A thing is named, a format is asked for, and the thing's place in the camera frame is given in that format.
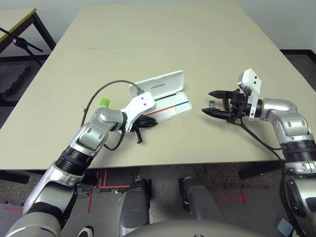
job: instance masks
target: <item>white wall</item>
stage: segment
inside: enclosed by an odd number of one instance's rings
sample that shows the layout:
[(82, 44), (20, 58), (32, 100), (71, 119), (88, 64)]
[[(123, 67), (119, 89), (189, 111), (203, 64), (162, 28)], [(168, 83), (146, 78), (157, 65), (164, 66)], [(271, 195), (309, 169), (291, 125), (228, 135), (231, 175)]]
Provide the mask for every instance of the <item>white wall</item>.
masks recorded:
[[(140, 1), (159, 0), (0, 0), (0, 9), (36, 7), (38, 15), (57, 42), (84, 5)], [(237, 0), (237, 2), (279, 48), (316, 48), (316, 0)], [(44, 54), (50, 52), (34, 26), (28, 28), (21, 37), (44, 49)], [(11, 45), (0, 54), (0, 57), (16, 55), (25, 55), (25, 53)]]

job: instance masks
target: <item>white table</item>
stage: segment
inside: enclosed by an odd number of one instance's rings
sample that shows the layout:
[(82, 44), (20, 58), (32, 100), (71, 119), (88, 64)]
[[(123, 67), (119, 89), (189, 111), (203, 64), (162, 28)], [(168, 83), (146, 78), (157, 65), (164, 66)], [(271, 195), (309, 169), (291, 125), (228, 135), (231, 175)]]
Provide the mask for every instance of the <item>white table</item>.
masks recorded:
[[(47, 168), (78, 131), (83, 108), (103, 84), (176, 70), (185, 72), (193, 111), (143, 130), (140, 145), (134, 134), (127, 135), (115, 152), (103, 149), (91, 167), (274, 160), (238, 126), (201, 112), (211, 99), (208, 92), (236, 89), (248, 68), (262, 80), (261, 98), (295, 102), (316, 133), (315, 92), (237, 4), (85, 7), (0, 130), (1, 168)], [(111, 99), (112, 109), (130, 100), (127, 85), (113, 85), (100, 93), (89, 114), (101, 97)], [(277, 147), (269, 123), (246, 124)], [(118, 138), (111, 133), (108, 145)]]

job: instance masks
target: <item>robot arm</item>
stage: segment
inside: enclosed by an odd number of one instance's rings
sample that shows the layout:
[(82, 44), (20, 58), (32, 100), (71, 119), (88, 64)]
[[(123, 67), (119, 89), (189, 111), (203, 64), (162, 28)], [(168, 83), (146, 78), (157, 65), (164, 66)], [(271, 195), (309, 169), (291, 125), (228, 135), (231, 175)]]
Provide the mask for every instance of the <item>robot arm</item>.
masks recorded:
[(307, 236), (316, 235), (316, 145), (305, 118), (297, 112), (294, 103), (286, 100), (260, 100), (261, 80), (252, 69), (241, 75), (239, 87), (244, 91), (213, 91), (209, 95), (223, 100), (225, 110), (221, 111), (210, 102), (204, 113), (215, 118), (235, 123), (243, 116), (269, 121), (275, 131), (285, 158), (287, 179), (285, 188), (286, 207), (294, 213)]
[(77, 186), (110, 131), (130, 131), (139, 116), (156, 105), (150, 92), (132, 99), (121, 111), (97, 109), (69, 146), (35, 186), (24, 204), (23, 216), (6, 237), (57, 237), (77, 199)]

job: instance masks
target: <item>floor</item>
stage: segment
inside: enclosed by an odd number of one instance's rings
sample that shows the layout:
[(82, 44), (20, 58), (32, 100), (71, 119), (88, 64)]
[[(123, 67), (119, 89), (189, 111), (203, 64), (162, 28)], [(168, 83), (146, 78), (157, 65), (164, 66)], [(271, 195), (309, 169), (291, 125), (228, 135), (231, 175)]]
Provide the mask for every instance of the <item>floor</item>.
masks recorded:
[[(286, 55), (287, 59), (305, 77), (316, 91), (316, 66), (305, 55)], [(6, 96), (6, 100), (19, 100), (25, 89), (40, 69), (34, 62), (28, 63), (32, 69), (23, 82)], [(13, 108), (0, 107), (0, 128)], [(178, 189), (178, 179), (188, 175), (200, 179), (217, 200), (225, 219), (229, 223), (255, 230), (267, 236), (283, 236), (277, 225), (286, 218), (278, 196), (280, 171), (273, 171), (241, 180), (238, 171), (249, 164), (202, 164), (166, 165), (140, 167), (139, 174), (152, 180), (150, 208), (151, 223), (170, 219), (187, 219), (190, 214), (182, 207)], [(0, 180), (0, 236), (21, 216), (25, 198), (40, 175), (31, 175), (28, 184)], [(118, 236), (119, 215), (124, 193), (94, 190), (80, 195), (72, 214), (62, 231), (62, 237), (77, 236), (81, 228), (94, 227), (96, 237)]]

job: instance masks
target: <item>red tape marking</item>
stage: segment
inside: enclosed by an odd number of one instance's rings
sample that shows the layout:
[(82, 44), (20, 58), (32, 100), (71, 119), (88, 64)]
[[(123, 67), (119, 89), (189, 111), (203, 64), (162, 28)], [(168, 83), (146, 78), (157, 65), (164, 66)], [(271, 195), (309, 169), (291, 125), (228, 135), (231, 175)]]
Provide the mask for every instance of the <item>red tape marking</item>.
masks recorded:
[(13, 208), (13, 207), (4, 207), (4, 210), (9, 210), (9, 211), (23, 211), (22, 208)]
[(243, 197), (219, 197), (217, 201), (228, 201), (228, 200), (240, 200), (240, 199), (251, 199), (252, 196), (243, 196)]
[(130, 185), (102, 186), (102, 189), (120, 189), (129, 188)]
[(240, 186), (240, 187), (239, 187), (239, 191), (240, 191), (241, 198), (242, 198), (242, 204), (246, 205), (246, 200), (243, 198), (243, 197), (244, 197), (244, 195), (243, 195), (242, 186)]
[(90, 213), (90, 209), (91, 209), (91, 204), (92, 204), (92, 192), (90, 193), (90, 198), (89, 198), (89, 206), (88, 206), (88, 213)]

